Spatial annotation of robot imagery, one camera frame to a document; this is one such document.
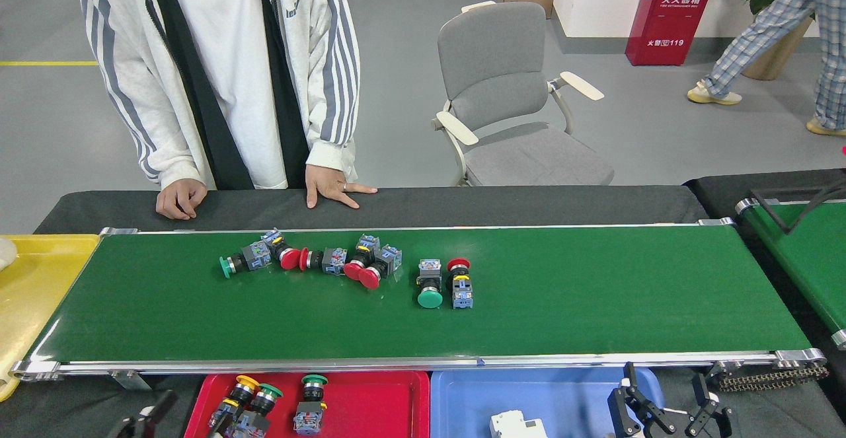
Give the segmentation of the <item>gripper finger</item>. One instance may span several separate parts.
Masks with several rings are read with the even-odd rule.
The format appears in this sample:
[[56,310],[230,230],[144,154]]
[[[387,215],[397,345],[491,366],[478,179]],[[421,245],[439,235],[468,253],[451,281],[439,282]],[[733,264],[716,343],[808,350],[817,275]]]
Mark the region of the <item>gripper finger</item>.
[[671,414],[638,389],[634,363],[623,367],[623,380],[609,394],[608,408],[616,437],[671,437],[679,432]]
[[154,405],[118,421],[109,431],[109,437],[155,437],[157,426],[177,400],[173,390],[166,390]]
[[700,437],[709,422],[714,421],[719,429],[719,437],[732,437],[732,409],[718,409],[718,396],[708,390],[706,377],[695,375],[691,380],[697,404],[700,406],[695,414],[689,414],[689,422],[685,427],[685,435]]

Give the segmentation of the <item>person's right hand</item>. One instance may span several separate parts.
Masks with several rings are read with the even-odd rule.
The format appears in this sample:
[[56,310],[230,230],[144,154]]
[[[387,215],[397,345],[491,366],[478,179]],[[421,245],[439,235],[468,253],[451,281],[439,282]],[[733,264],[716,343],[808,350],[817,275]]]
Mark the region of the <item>person's right hand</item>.
[[179,179],[163,188],[157,195],[156,212],[167,219],[196,218],[196,208],[208,194],[205,183],[192,178]]

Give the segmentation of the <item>person's left hand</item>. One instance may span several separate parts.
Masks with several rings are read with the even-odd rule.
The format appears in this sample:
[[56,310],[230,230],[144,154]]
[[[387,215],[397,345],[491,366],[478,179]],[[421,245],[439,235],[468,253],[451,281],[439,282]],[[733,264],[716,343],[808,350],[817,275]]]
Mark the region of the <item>person's left hand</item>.
[[350,197],[350,192],[357,194],[376,194],[377,188],[351,182],[341,170],[330,169],[329,167],[306,164],[305,167],[306,185],[306,207],[314,209],[317,206],[319,197],[334,200],[344,204],[351,209],[359,209],[360,205]]

